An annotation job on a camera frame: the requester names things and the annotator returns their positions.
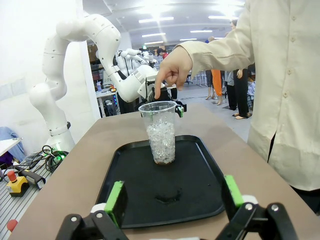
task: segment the clear plastic cup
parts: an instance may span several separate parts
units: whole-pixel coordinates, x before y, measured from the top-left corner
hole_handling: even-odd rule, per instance
[[[174,101],[155,101],[139,107],[156,164],[175,160],[176,105]]]

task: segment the sleeve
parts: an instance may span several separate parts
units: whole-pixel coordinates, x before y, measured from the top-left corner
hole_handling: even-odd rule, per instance
[[[177,46],[183,47],[192,59],[191,78],[203,70],[233,71],[247,68],[255,61],[251,40],[250,1],[246,1],[236,29],[224,39],[210,43],[186,41]]]

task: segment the blue jacket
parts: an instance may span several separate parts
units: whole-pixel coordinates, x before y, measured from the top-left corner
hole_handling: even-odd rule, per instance
[[[6,126],[0,127],[0,141],[7,140],[12,138],[18,138],[18,135],[12,131],[10,128]],[[24,147],[22,146],[22,142],[19,142],[17,145],[13,146],[8,150],[8,152],[14,156],[19,162],[22,162],[25,159]]]

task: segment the ceiling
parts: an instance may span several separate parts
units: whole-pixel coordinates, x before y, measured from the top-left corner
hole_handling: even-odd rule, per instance
[[[245,0],[83,0],[83,10],[109,19],[121,32],[129,32],[132,48],[144,43],[164,41],[158,45],[180,43],[180,39],[205,41],[210,36],[224,37],[231,30],[229,19],[209,19],[209,16],[238,17]],[[174,17],[173,20],[139,23],[139,20]],[[190,33],[194,30],[212,32]],[[142,37],[142,35],[166,33]]]

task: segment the brown table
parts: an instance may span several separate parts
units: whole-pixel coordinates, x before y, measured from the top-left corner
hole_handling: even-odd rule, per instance
[[[301,240],[320,239],[320,220],[286,182],[226,124],[200,104],[176,119],[177,135],[195,135],[206,144],[224,174],[233,175],[242,194],[261,206],[283,203]],[[64,217],[86,217],[95,204],[115,150],[148,139],[138,112],[99,119],[76,144],[27,209],[10,239],[53,240]],[[228,222],[218,216],[169,226],[125,230],[130,240],[214,239]],[[259,239],[248,234],[246,239]]]

